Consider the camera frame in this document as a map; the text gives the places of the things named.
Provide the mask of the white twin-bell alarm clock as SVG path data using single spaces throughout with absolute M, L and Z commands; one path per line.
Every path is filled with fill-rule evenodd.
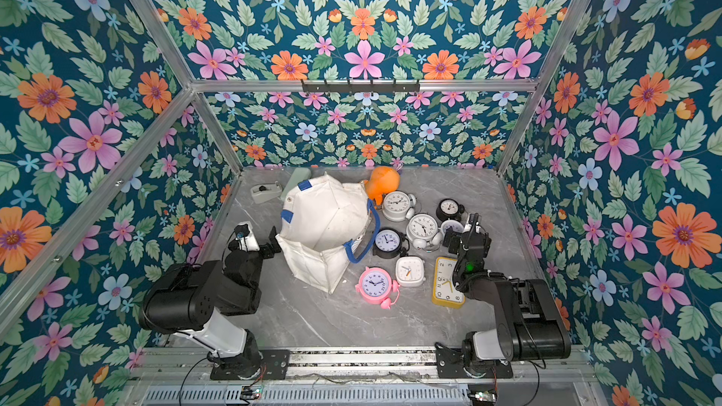
M 444 221 L 441 224 L 440 229 L 441 229 L 442 234 L 444 236 L 446 236 L 447 234 L 453 233 L 453 232 L 456 232 L 456 233 L 464 232 L 464 225 L 457 220 L 449 219 L 449 220 Z

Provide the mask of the white canvas tote bag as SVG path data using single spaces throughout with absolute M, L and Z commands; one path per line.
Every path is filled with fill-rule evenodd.
M 293 276 L 328 294 L 372 251 L 381 219 L 360 182 L 325 174 L 287 194 L 276 240 Z

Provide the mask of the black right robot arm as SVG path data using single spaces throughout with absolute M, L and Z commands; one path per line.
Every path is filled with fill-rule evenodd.
M 492 309 L 494 327 L 467 333 L 459 349 L 434 344 L 440 378 L 509 378 L 512 362 L 545 364 L 571 355 L 569 331 L 546 282 L 485 267 L 492 239 L 479 214 L 471 214 L 460 231 L 449 231 L 445 243 L 453 257 L 436 261 L 432 302 L 485 303 Z

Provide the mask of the small black alarm clock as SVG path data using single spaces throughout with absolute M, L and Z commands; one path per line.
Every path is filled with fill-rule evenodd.
M 453 198 L 444 198 L 438 203 L 435 215 L 441 222 L 449 220 L 460 222 L 465 212 L 466 208 L 463 204 Z

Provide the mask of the pink alarm clock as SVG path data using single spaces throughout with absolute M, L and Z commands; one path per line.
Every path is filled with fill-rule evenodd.
M 363 300 L 373 306 L 390 310 L 400 298 L 400 284 L 378 267 L 367 268 L 360 276 L 355 290 Z

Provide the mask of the black purple-face alarm clock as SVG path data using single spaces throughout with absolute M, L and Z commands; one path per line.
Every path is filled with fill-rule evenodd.
M 402 233 L 383 227 L 373 240 L 372 254 L 380 259 L 396 259 L 408 255 L 408 240 Z

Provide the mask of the small white square clock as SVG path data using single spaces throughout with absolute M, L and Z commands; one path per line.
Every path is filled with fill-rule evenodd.
M 403 288 L 417 288 L 425 281 L 424 260 L 416 256 L 400 257 L 395 266 L 397 282 Z

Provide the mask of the black yellow square clock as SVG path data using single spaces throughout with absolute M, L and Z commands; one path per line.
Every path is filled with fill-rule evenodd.
M 466 303 L 466 297 L 455 289 L 452 282 L 455 259 L 438 257 L 434 265 L 432 279 L 432 303 L 444 308 L 460 309 Z

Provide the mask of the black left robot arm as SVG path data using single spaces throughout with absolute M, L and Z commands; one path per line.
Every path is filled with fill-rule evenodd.
M 291 352 L 260 350 L 250 330 L 231 322 L 258 311 L 263 263 L 280 251 L 274 234 L 264 244 L 246 235 L 230 242 L 218 261 L 172 265 L 146 294 L 141 327 L 204 348 L 213 381 L 285 379 Z

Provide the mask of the silver twin-bell alarm clock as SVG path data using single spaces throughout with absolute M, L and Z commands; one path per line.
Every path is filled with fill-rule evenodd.
M 417 197 L 402 191 L 387 194 L 382 203 L 382 213 L 387 220 L 399 223 L 410 220 L 416 214 Z

